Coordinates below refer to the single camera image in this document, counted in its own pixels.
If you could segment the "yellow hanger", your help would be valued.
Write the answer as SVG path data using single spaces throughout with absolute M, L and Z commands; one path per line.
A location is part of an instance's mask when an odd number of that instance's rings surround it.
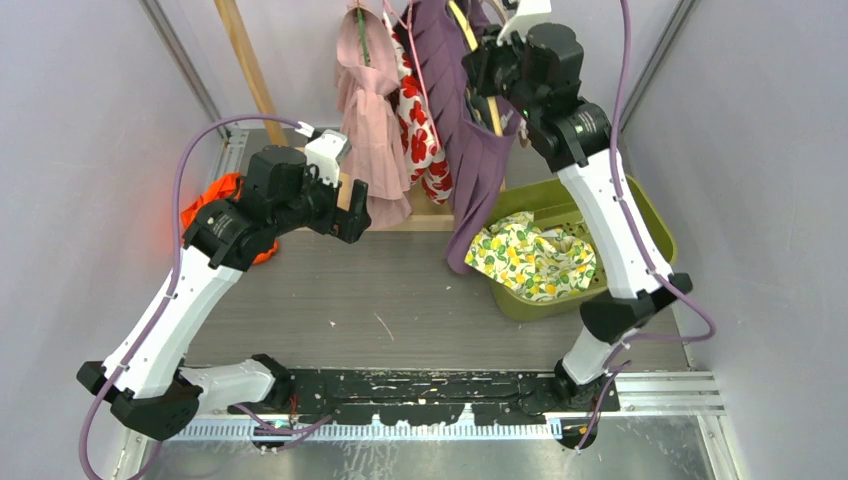
M 481 128 L 486 128 L 494 135 L 501 137 L 503 127 L 498 104 L 494 97 L 484 96 L 478 86 L 482 72 L 482 55 L 479 52 L 479 42 L 473 32 L 467 15 L 455 1 L 447 2 L 447 11 L 457 24 L 465 38 L 468 53 L 463 58 L 463 68 L 468 77 L 465 87 L 465 104 L 472 121 Z

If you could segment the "purple skirt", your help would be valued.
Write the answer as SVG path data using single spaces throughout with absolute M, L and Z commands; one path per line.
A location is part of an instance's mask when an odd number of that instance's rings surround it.
M 447 11 L 447 1 L 418 2 L 425 12 L 423 37 L 429 51 L 428 71 L 441 105 L 439 127 L 453 180 L 449 200 L 454 232 L 446 246 L 445 259 L 455 273 L 469 274 L 473 269 L 464 263 L 464 258 L 495 206 L 520 119 L 508 102 L 496 98 L 501 117 L 508 117 L 501 137 L 472 121 L 465 104 L 465 38 Z

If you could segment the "red floral garment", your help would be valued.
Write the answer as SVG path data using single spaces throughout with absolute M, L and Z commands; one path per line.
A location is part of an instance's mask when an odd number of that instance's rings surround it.
M 445 152 L 425 104 L 425 95 L 411 51 L 400 42 L 401 34 L 394 29 L 392 15 L 384 10 L 382 17 L 395 51 L 396 70 L 400 80 L 400 87 L 392 105 L 400 128 L 400 141 L 409 182 L 420 183 L 430 201 L 444 204 L 453 189 Z

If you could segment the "pink hanger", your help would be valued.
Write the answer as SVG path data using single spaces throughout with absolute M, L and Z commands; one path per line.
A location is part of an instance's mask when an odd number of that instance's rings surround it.
M 444 141 L 442 140 L 439 127 L 441 105 L 434 92 L 435 81 L 431 78 L 431 73 L 428 71 L 430 59 L 427 55 L 429 51 L 423 37 L 423 34 L 426 32 L 425 12 L 422 10 L 418 1 L 410 1 L 402 9 L 396 7 L 391 1 L 383 1 L 381 7 L 383 11 L 387 10 L 392 15 L 394 29 L 401 34 L 400 42 L 411 51 L 417 76 L 421 83 L 423 94 L 425 95 L 425 104 L 434 121 L 443 149 Z

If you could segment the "lemon print skirt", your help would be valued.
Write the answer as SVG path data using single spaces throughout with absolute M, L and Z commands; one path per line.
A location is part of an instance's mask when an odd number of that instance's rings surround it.
M 539 228 L 531 211 L 519 211 L 483 228 L 464 263 L 524 300 L 549 302 L 586 291 L 597 256 L 592 245 L 561 227 Z

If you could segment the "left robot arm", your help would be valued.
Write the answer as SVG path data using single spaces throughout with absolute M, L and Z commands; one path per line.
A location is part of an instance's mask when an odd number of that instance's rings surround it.
M 78 381 L 102 395 L 121 424 L 164 441 L 199 414 L 239 404 L 269 413 L 289 407 L 294 377 L 268 355 L 209 368 L 188 367 L 184 358 L 214 306 L 279 236 L 301 228 L 346 243 L 362 236 L 370 224 L 366 183 L 352 181 L 348 207 L 338 206 L 348 153 L 348 146 L 320 139 L 300 150 L 266 147 L 251 157 L 231 195 L 197 211 L 160 298 L 107 359 L 78 371 Z

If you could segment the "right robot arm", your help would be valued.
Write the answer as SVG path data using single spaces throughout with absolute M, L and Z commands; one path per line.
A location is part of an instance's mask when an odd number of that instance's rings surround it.
M 648 232 L 607 114 L 580 93 L 583 58 L 571 28 L 544 22 L 525 34 L 490 25 L 462 60 L 474 91 L 500 96 L 521 114 L 532 147 L 579 208 L 606 272 L 606 291 L 580 305 L 583 328 L 554 367 L 551 388 L 571 411 L 596 395 L 615 349 L 692 289 Z

